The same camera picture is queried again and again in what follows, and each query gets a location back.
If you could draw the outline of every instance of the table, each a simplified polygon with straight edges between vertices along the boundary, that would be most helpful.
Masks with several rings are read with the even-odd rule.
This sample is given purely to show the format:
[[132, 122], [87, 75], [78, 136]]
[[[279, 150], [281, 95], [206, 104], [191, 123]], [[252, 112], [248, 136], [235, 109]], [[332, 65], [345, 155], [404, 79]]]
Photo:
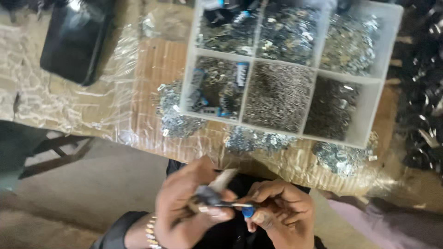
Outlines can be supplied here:
[[[378, 160], [368, 162], [352, 177], [341, 178], [318, 165], [311, 140], [299, 140], [275, 153], [258, 150], [237, 155], [224, 147], [229, 128], [214, 121], [188, 139], [164, 137], [161, 117], [155, 113], [156, 89], [183, 77], [192, 9], [160, 2], [145, 6], [140, 0], [119, 1], [116, 9], [120, 11], [102, 54], [101, 77], [86, 88], [39, 68], [50, 13], [40, 21], [22, 13], [18, 25], [3, 25], [0, 119], [97, 136], [182, 162], [206, 154], [219, 168], [238, 167], [248, 174], [342, 195], [381, 196], [397, 204], [420, 204], [443, 212], [438, 178], [400, 163], [402, 142], [392, 136], [399, 94], [394, 86], [385, 87], [373, 125], [380, 138]], [[155, 24], [148, 30], [149, 38], [140, 32], [140, 15], [150, 15]]]

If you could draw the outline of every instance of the gold chain bracelet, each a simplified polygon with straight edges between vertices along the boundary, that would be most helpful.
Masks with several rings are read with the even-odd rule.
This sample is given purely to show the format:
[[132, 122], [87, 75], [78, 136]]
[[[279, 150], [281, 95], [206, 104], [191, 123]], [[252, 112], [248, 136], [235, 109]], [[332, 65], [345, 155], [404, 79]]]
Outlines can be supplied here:
[[153, 215], [152, 220], [149, 220], [149, 223], [146, 224], [146, 226], [148, 227], [146, 229], [146, 237], [148, 238], [148, 242], [151, 243], [151, 248], [152, 249], [162, 249], [163, 247], [161, 247], [159, 245], [159, 242], [155, 239], [154, 236], [154, 225], [155, 225], [155, 219], [157, 219], [157, 216]]

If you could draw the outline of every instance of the wrist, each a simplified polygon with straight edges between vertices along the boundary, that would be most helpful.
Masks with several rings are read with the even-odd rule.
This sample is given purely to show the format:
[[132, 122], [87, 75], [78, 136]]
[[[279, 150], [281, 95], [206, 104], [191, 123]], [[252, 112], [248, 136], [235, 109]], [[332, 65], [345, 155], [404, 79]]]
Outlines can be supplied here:
[[155, 213], [137, 220], [124, 236], [126, 249], [161, 248], [154, 235]]

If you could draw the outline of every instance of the plastic sheet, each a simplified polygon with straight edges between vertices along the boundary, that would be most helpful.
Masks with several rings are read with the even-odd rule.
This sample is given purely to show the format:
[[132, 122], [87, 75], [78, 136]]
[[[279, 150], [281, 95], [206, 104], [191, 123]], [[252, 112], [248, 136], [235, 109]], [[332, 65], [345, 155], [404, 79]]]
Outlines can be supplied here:
[[[206, 154], [219, 168], [239, 167], [244, 173], [347, 195], [364, 195], [371, 189], [377, 195], [403, 183], [400, 164], [389, 167], [395, 173], [383, 166], [396, 114], [396, 93], [389, 88], [383, 92], [373, 127], [380, 137], [374, 152], [379, 159], [350, 177], [319, 165], [311, 152], [316, 142], [311, 140], [299, 139], [278, 151], [230, 152], [225, 147], [229, 127], [214, 121], [186, 139], [163, 136], [162, 117], [156, 113], [157, 88], [183, 78], [193, 9], [179, 2], [143, 5], [141, 0], [127, 0], [119, 4], [112, 42], [102, 55], [102, 76], [89, 87], [40, 69], [50, 13], [44, 13], [41, 21], [22, 13], [19, 27], [7, 26], [14, 32], [2, 36], [0, 43], [0, 50], [12, 51], [0, 59], [0, 118], [97, 136], [182, 162]], [[147, 16], [151, 25], [146, 23]]]

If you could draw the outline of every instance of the hand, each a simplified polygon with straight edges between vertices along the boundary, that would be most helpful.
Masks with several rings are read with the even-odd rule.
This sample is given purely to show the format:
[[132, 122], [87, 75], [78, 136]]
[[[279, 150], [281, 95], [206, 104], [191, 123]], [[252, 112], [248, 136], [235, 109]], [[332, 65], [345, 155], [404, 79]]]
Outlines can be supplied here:
[[[215, 178], [214, 164], [209, 157], [204, 156], [166, 179], [155, 203], [157, 221], [154, 234], [163, 247], [190, 249], [209, 228], [234, 218], [234, 210], [227, 207], [209, 207], [207, 213], [198, 214], [187, 207], [197, 187], [209, 184]], [[237, 199], [229, 190], [224, 190], [221, 194], [225, 201]]]
[[250, 232], [263, 228], [275, 249], [312, 249], [314, 247], [314, 204], [311, 197], [282, 180], [254, 183], [238, 202], [255, 202], [258, 208], [246, 218]]

